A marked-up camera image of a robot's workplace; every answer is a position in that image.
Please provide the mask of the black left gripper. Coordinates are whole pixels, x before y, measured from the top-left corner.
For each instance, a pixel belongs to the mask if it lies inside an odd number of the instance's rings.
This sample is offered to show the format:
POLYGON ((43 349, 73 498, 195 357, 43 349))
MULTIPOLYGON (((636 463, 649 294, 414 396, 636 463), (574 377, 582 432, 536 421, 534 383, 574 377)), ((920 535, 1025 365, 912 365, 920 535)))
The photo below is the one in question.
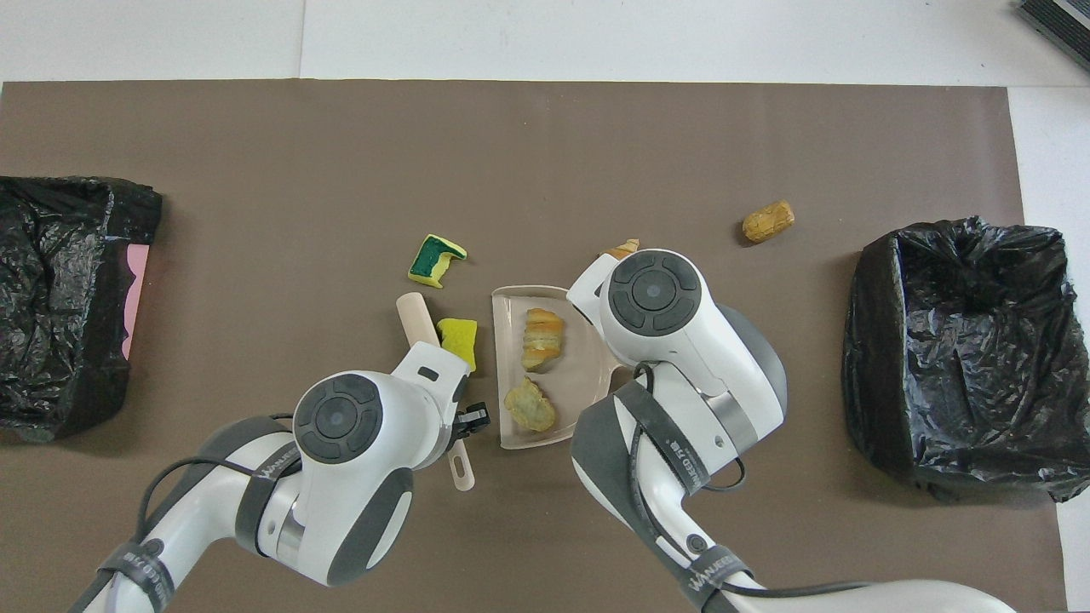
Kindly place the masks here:
POLYGON ((468 386, 468 374, 461 377, 452 393, 452 402, 455 407, 453 420, 451 423, 451 435, 449 442, 452 444, 459 438, 467 438, 474 428, 484 428, 491 424, 491 411, 488 411, 486 402, 475 402, 467 407, 467 411, 461 407, 461 400, 467 393, 468 386))

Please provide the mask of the round pale bread chunk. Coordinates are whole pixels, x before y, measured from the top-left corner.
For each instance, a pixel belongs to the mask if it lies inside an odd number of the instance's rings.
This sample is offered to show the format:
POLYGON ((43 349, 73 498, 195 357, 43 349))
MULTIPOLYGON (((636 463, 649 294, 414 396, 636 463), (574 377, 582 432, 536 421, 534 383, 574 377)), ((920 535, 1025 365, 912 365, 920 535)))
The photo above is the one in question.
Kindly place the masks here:
POLYGON ((529 377, 514 385, 502 396, 502 407, 518 426, 542 433, 555 426, 557 412, 538 385, 529 377))

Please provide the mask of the wavy yellow sponge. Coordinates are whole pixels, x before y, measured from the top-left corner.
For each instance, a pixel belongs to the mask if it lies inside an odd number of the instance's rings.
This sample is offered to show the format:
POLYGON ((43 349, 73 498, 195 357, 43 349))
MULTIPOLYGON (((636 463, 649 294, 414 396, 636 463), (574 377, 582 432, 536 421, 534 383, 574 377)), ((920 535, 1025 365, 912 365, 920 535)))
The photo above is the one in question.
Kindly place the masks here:
POLYGON ((479 369, 476 361, 479 322, 474 318, 440 318, 436 329, 439 330, 443 348, 467 361, 468 372, 475 372, 479 369))

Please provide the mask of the beige plastic dustpan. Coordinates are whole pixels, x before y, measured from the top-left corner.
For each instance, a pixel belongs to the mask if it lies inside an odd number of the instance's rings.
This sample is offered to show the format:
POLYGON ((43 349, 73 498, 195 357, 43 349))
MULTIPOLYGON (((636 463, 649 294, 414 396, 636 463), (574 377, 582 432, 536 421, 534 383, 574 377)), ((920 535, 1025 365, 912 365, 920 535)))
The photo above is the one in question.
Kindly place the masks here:
POLYGON ((567 292, 550 284, 513 284, 491 295, 498 398, 505 399, 510 389, 529 377, 556 412, 553 426, 535 432, 514 422, 513 416, 501 408, 502 449, 533 449, 571 438, 581 412, 631 378, 631 369, 617 361, 588 318, 567 300, 567 292), (548 310, 565 323, 561 353, 540 373, 521 366, 530 309, 548 310))

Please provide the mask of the long pale bread chunk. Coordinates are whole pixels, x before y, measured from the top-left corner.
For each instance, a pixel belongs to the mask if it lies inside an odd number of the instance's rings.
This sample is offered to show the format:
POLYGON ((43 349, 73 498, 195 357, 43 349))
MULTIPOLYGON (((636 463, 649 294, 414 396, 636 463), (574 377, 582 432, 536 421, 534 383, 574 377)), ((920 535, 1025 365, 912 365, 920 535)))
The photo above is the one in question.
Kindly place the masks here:
POLYGON ((562 354, 565 320, 546 309, 529 309, 522 337, 521 366, 541 372, 562 354))

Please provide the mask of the beige brush with black bristles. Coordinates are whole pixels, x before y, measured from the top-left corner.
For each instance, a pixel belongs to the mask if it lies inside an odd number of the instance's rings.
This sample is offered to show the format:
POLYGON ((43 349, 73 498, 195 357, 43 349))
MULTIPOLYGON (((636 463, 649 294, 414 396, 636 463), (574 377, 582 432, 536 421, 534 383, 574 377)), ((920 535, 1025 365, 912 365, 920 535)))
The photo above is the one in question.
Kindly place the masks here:
MULTIPOLYGON (((440 346, 439 334, 433 326, 431 313, 426 306, 423 295, 409 292, 401 295, 396 300, 396 306, 402 327, 404 327, 405 341, 410 346, 417 341, 440 346)), ((470 491, 475 485, 473 468, 468 459, 467 445, 462 438, 453 441, 451 450, 447 453, 447 459, 453 478, 453 484, 459 491, 470 491)))

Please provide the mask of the yellow and green sponge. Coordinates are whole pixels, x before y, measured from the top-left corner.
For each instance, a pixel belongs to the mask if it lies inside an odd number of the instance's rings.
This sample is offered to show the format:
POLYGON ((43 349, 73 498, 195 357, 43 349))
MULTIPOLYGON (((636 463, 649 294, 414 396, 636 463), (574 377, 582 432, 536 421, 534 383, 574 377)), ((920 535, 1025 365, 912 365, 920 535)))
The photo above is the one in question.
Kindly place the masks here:
POLYGON ((441 289, 443 276, 450 267, 451 262, 467 259, 467 249, 440 236, 429 233, 422 241, 417 255, 412 261, 405 277, 412 283, 441 289))

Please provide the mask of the pink plastic bin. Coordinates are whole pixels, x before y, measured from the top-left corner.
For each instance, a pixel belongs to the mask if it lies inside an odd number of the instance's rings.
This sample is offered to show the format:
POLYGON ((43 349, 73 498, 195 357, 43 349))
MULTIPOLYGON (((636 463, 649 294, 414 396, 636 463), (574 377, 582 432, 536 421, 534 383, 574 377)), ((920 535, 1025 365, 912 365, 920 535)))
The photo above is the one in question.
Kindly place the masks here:
POLYGON ((125 337, 121 345, 121 353, 129 360, 134 334, 134 327, 140 311, 141 288, 146 275, 147 260, 152 251, 152 245, 132 243, 126 248, 125 263, 131 272, 132 283, 125 296, 123 310, 123 330, 125 337))

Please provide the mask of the black trash bag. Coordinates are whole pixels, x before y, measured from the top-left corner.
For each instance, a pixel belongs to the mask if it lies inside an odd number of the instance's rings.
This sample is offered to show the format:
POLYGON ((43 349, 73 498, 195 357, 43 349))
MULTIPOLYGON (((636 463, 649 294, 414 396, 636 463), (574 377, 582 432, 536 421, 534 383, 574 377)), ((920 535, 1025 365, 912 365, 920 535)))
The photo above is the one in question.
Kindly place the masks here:
POLYGON ((937 498, 1090 490, 1090 350, 1065 238, 980 217, 862 249, 841 339, 857 450, 937 498))
POLYGON ((0 432, 47 443, 121 410, 125 252, 161 211, 129 180, 0 177, 0 432))

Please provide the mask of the brown table mat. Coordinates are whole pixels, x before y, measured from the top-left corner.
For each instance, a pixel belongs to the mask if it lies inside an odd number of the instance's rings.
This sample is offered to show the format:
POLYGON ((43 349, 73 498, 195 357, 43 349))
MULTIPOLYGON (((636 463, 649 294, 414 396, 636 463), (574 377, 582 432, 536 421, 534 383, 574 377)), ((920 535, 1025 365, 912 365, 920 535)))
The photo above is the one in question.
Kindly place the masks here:
POLYGON ((1046 496, 938 503, 848 438, 840 368, 861 249, 920 221, 1019 224, 1004 89, 685 83, 9 83, 0 175, 117 177, 164 194, 124 408, 55 444, 0 434, 0 613, 65 613, 141 493, 213 431, 405 353, 421 241, 468 252, 437 318, 480 322, 467 401, 499 414, 491 291, 567 287, 638 238, 697 264, 766 334, 786 422, 740 490, 686 509, 760 582, 929 578, 1066 606, 1046 496), (778 199, 766 242, 744 217, 778 199))

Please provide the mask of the brown bread roll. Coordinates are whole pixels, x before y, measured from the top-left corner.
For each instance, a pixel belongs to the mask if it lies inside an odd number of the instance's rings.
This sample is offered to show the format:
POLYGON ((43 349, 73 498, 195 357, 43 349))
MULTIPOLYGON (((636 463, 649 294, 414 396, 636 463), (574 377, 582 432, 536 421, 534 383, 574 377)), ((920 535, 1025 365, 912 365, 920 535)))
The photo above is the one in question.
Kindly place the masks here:
POLYGON ((794 224, 795 212, 790 202, 778 199, 748 214, 741 221, 741 232, 752 244, 760 244, 786 232, 794 224))

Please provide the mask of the dark ribbed device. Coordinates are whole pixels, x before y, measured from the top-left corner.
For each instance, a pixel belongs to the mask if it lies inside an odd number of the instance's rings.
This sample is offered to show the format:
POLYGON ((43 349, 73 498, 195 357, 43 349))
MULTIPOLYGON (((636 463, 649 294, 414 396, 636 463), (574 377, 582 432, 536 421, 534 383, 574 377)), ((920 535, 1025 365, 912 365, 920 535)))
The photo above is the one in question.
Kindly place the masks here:
POLYGON ((1090 73, 1090 0, 1017 0, 1016 15, 1090 73))

